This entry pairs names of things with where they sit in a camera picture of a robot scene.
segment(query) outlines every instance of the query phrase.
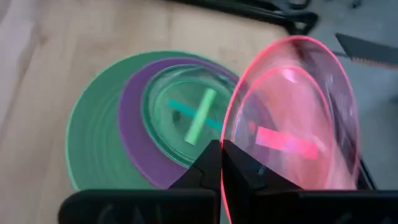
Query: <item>purple disc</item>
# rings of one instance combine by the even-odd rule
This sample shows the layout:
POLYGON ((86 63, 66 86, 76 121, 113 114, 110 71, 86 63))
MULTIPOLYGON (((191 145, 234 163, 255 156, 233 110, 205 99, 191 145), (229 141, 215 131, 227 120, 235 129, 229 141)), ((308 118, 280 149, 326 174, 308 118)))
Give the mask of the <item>purple disc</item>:
POLYGON ((119 101, 118 124, 125 150, 131 162, 155 187, 169 188, 187 170, 165 154, 149 136, 141 116, 141 100, 151 78, 174 65, 199 65, 234 80, 238 77, 221 65, 194 58, 168 58, 148 64, 127 82, 119 101))

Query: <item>pink glowing disc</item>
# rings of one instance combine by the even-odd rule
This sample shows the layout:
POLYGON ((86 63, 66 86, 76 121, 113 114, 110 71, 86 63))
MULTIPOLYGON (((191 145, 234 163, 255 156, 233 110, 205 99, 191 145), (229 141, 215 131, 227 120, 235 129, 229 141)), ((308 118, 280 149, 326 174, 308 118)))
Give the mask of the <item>pink glowing disc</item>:
POLYGON ((244 72, 226 112, 229 139, 303 189, 355 189, 358 113, 332 52, 307 36, 264 49, 244 72))

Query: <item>gray floor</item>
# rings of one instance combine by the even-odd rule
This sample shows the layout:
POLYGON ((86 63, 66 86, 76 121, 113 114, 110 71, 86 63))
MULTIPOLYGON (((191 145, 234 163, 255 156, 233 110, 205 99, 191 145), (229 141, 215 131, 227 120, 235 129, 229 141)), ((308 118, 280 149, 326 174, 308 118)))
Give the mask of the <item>gray floor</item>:
MULTIPOLYGON (((341 52, 335 32, 398 47, 398 1, 363 0, 357 9, 349 2, 314 0, 320 23, 310 35, 341 52)), ((341 62, 356 95, 364 161, 380 189, 398 189, 398 71, 341 62)))

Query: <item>pink strip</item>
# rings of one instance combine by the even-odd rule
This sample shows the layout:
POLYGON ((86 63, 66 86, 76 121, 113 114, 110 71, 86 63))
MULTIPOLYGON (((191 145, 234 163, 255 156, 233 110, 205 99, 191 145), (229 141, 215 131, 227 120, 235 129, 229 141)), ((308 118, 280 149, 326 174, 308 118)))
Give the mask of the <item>pink strip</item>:
POLYGON ((282 152, 300 154, 307 159, 316 159, 318 156, 318 146, 311 141, 263 127, 257 130, 256 144, 282 152))

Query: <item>wooden table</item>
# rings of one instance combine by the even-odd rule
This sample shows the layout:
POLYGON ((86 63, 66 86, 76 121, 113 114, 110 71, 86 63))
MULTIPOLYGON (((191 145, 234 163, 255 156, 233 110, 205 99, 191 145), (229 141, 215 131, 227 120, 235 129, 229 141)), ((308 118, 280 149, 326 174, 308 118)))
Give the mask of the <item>wooden table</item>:
POLYGON ((0 222, 56 223, 73 190, 65 126, 104 67, 176 49, 242 73, 283 28, 156 0, 0 0, 0 222))

